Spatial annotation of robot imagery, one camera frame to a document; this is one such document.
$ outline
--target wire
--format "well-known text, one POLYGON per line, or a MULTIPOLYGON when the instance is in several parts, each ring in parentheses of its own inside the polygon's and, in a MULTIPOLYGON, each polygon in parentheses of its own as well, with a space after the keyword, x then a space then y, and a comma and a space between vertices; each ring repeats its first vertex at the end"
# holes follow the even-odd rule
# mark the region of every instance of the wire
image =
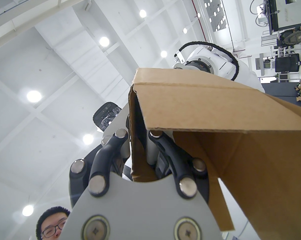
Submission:
POLYGON ((246 229, 246 226, 248 225, 248 220, 247 220, 247 222, 246 222, 246 224, 245 224, 245 226, 244 226, 244 228, 243 228, 243 230, 242 230, 242 232, 239 234, 239 236, 237 237, 237 239, 239 239, 240 237, 241 237, 241 235, 243 234, 243 232, 244 232, 244 230, 246 229))
POLYGON ((193 46, 193 45, 211 46, 211 47, 214 47, 214 48, 218 49, 219 51, 225 53, 227 56, 229 56, 232 59, 232 61, 233 61, 232 64, 234 64, 235 67, 236 67, 235 74, 234 74, 234 76, 232 77, 231 80, 234 81, 237 78, 237 75, 239 73, 239 64, 238 64, 237 59, 232 55, 232 53, 230 53, 226 49, 223 49, 220 46, 217 46, 216 44, 209 43, 209 42, 203 42, 203 41, 193 41, 193 42, 186 43, 178 51, 181 52, 184 48, 186 48, 188 46, 193 46))
POLYGON ((249 6, 249 10, 250 10, 251 14, 257 15, 258 13, 253 13, 253 12, 251 11, 251 5, 249 6))

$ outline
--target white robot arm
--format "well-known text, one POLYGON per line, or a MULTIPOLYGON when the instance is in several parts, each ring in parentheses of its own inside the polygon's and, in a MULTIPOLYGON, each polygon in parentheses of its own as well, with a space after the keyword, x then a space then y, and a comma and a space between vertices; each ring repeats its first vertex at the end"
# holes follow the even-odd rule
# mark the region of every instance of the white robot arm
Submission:
POLYGON ((197 47, 187 58, 186 62, 181 63, 176 54, 177 63, 175 69, 201 70, 211 74, 223 77, 246 86, 265 92, 256 73, 250 71, 248 66, 230 54, 228 51, 207 42, 192 42, 189 45, 197 43, 206 44, 197 47))

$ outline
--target box flap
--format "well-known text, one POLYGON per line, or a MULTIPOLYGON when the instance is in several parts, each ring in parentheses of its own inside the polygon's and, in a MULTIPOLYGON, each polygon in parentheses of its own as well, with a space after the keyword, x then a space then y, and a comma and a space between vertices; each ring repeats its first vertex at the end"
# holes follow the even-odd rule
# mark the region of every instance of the box flap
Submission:
POLYGON ((147 129, 301 130, 301 117, 269 96, 206 72, 140 68, 133 84, 147 129))
POLYGON ((138 69, 133 90, 147 129, 195 136, 262 240, 301 239, 301 107, 192 70, 138 69))

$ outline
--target cardboard box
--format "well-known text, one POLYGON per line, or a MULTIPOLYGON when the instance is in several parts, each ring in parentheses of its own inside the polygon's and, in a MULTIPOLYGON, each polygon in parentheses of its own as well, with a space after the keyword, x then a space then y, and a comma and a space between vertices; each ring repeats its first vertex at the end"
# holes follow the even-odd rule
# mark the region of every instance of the cardboard box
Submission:
POLYGON ((132 176, 154 181, 145 129, 173 130, 202 158, 209 207, 221 231, 233 229, 220 177, 262 240, 301 239, 301 107, 194 70, 137 70, 129 94, 132 176))

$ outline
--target black cable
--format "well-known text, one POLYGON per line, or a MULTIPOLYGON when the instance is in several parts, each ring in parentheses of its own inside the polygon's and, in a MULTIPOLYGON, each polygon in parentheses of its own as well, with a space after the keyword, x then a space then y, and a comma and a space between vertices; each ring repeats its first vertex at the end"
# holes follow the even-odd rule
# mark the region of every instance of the black cable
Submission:
POLYGON ((230 53, 229 51, 227 51, 226 49, 223 49, 222 47, 220 46, 217 46, 216 44, 213 44, 213 43, 209 43, 209 42, 203 42, 203 41, 193 41, 193 42, 188 42, 186 43, 185 45, 183 45, 178 51, 181 52, 184 48, 188 47, 188 46, 193 46, 193 45, 204 45, 204 46, 211 46, 211 47, 214 47, 216 49, 218 49, 219 51, 225 53, 227 56, 229 56, 231 59, 232 59, 232 64, 235 65, 236 67, 236 71, 235 71, 235 74, 234 76, 232 77, 232 81, 234 81, 236 78, 237 78, 237 75, 239 73, 239 64, 238 64, 238 61, 237 59, 232 55, 232 53, 230 53))
POLYGON ((251 11, 251 5, 249 6, 250 12, 251 12, 252 14, 254 14, 254 15, 257 15, 258 13, 253 13, 253 12, 251 11))

